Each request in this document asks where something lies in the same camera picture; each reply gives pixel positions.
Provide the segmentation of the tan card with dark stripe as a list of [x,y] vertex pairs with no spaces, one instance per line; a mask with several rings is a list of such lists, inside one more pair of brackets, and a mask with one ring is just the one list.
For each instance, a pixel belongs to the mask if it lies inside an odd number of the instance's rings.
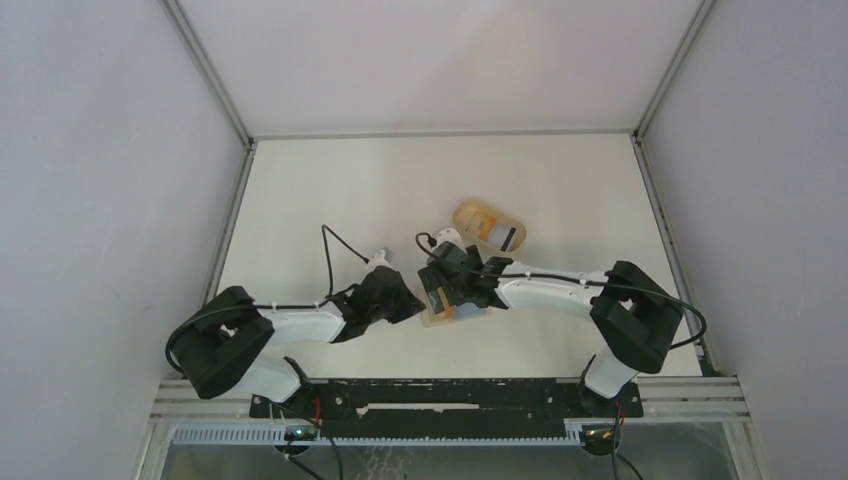
[[450,302],[443,287],[427,292],[430,315],[438,320],[451,320],[455,317],[455,306]]

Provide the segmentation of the beige leather card holder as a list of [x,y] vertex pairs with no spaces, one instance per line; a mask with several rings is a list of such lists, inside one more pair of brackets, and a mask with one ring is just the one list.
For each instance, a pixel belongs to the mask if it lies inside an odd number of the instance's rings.
[[[419,288],[418,288],[418,291],[416,292],[416,294],[418,295],[419,299],[420,299],[420,300],[421,300],[421,301],[425,304],[425,302],[424,302],[424,295],[423,295],[423,288],[422,288],[422,287],[419,287]],[[487,316],[487,315],[489,315],[489,314],[491,313],[490,309],[489,309],[489,308],[487,308],[487,309],[488,309],[488,313],[487,313],[487,314],[485,314],[485,315],[483,315],[483,316]],[[428,310],[427,310],[427,306],[426,306],[426,304],[425,304],[425,310],[421,313],[421,322],[422,322],[422,325],[423,325],[424,327],[439,327],[439,326],[446,326],[446,325],[449,325],[449,324],[452,324],[452,323],[456,323],[456,322],[460,322],[460,321],[464,321],[464,320],[456,320],[456,319],[455,319],[455,317],[454,317],[453,319],[451,319],[451,320],[438,320],[438,319],[435,319],[435,318],[431,317],[431,316],[428,314]]]

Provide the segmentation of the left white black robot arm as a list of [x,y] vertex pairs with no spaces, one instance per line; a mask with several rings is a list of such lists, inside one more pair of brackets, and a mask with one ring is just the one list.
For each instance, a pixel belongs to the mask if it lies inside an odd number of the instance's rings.
[[172,332],[165,357],[201,399],[251,393],[298,417],[310,409],[313,392],[290,361],[272,355],[273,348],[346,342],[376,322],[396,324],[424,309],[401,274],[387,265],[307,306],[258,304],[243,287],[232,286]]

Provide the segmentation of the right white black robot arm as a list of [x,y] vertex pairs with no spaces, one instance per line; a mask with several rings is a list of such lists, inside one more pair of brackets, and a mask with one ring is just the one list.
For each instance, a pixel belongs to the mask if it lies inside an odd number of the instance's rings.
[[428,234],[416,244],[427,256],[420,278],[436,281],[436,293],[446,300],[481,309],[542,309],[592,323],[605,347],[587,364],[577,391],[589,415],[605,415],[627,384],[660,372],[676,347],[684,302],[631,262],[600,272],[557,272],[508,257],[484,260],[472,247]]

